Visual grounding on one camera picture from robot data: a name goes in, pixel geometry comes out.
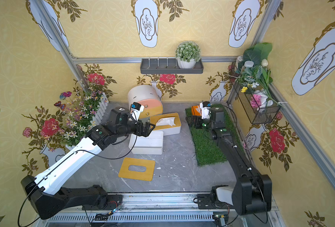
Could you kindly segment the orange tissue pack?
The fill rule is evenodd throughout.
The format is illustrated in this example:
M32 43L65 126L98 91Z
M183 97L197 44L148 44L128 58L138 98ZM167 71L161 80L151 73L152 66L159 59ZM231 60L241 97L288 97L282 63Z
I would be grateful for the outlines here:
M201 116L200 106L192 106L191 107L191 112L192 112L192 115L194 115L194 116Z
M175 124L175 117L165 117L165 118L160 118L156 122L156 126L176 126Z

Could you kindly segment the wooden slotted lid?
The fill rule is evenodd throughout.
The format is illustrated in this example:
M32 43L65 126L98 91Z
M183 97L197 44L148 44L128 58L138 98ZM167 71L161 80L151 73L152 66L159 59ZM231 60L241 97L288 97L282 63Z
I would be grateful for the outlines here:
M155 170L154 160L124 158L118 176L141 181L152 181Z
M156 115L150 117L149 120L156 126L155 130L175 129L182 125L178 113Z

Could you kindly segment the white plastic box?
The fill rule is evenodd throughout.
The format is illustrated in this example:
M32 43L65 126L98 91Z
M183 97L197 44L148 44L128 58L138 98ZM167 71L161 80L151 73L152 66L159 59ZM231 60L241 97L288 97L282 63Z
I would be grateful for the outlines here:
M162 155L163 131L152 131L148 137L131 135L129 149L135 155Z
M182 124L178 113L155 115L149 120L156 126L154 131L162 131L164 136L176 135L181 131Z

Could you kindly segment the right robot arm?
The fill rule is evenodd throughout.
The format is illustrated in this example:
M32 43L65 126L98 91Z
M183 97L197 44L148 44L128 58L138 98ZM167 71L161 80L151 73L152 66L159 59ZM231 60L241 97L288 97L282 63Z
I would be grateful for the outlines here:
M190 115L186 121L190 127L206 129L213 141L227 158L236 177L234 187L219 185L212 187L209 202L203 207L221 208L232 205L238 215L268 213L271 210L272 181L262 175L239 150L234 134L225 123L223 108L215 107L209 111L209 118Z

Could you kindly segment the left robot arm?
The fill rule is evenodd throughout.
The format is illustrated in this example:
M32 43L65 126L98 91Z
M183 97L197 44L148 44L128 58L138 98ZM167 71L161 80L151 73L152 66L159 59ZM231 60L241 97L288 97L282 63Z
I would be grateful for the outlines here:
M39 218L49 219L58 212L76 206L92 206L104 209L108 205L108 193L100 186L70 189L64 183L93 157L109 145L117 144L119 137L130 134L148 137L155 125L139 120L141 107L134 103L131 109L116 107L111 110L105 124L94 126L80 142L50 168L37 176L26 176L21 185Z

